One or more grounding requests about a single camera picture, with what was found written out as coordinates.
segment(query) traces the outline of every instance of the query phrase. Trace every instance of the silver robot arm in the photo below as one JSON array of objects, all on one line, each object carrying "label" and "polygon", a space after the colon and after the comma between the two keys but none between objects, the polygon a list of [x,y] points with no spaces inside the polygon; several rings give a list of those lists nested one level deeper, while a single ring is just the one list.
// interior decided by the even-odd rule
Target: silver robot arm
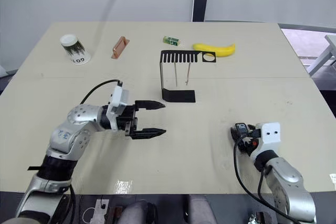
[{"label": "silver robot arm", "polygon": [[[275,207],[301,223],[316,223],[314,201],[303,186],[302,175],[276,152],[280,144],[280,124],[261,123],[246,126],[237,123],[231,129],[238,148],[247,153],[258,171],[263,171],[274,196]],[[278,223],[293,222],[277,214]]]},{"label": "silver robot arm", "polygon": [[108,105],[80,104],[67,115],[64,123],[51,134],[46,156],[26,190],[16,211],[17,223],[35,220],[40,224],[61,223],[70,202],[64,193],[70,188],[77,161],[84,153],[94,132],[124,130],[133,139],[152,138],[166,130],[149,128],[137,131],[135,112],[141,108],[155,110],[165,107],[155,101],[135,101],[127,105],[128,91],[118,82]]}]

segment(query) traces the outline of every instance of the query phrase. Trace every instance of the banana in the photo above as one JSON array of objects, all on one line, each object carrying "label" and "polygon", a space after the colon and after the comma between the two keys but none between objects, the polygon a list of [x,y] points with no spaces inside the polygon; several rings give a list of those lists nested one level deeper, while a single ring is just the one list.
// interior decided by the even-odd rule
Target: banana
[{"label": "banana", "polygon": [[197,51],[215,52],[216,57],[226,57],[236,51],[236,44],[232,44],[228,47],[214,47],[206,44],[193,44],[193,48]]}]

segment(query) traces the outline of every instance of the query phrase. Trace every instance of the thin metal rod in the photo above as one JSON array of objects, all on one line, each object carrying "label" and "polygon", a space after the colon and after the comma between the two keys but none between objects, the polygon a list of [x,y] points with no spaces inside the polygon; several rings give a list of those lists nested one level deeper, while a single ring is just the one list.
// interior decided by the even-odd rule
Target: thin metal rod
[{"label": "thin metal rod", "polygon": [[188,65],[187,81],[185,82],[187,84],[187,86],[188,86],[188,82],[189,82],[190,64],[191,64],[191,62],[189,62],[189,65]]},{"label": "thin metal rod", "polygon": [[175,82],[176,82],[176,86],[177,86],[176,62],[174,62],[174,69],[175,69]]}]

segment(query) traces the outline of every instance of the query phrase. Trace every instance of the white cup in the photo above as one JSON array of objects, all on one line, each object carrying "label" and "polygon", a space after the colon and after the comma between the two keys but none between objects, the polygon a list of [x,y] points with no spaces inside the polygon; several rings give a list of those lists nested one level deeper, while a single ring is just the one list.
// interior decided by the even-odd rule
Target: white cup
[{"label": "white cup", "polygon": [[59,41],[74,64],[83,65],[91,59],[90,54],[86,52],[76,35],[65,34]]}]

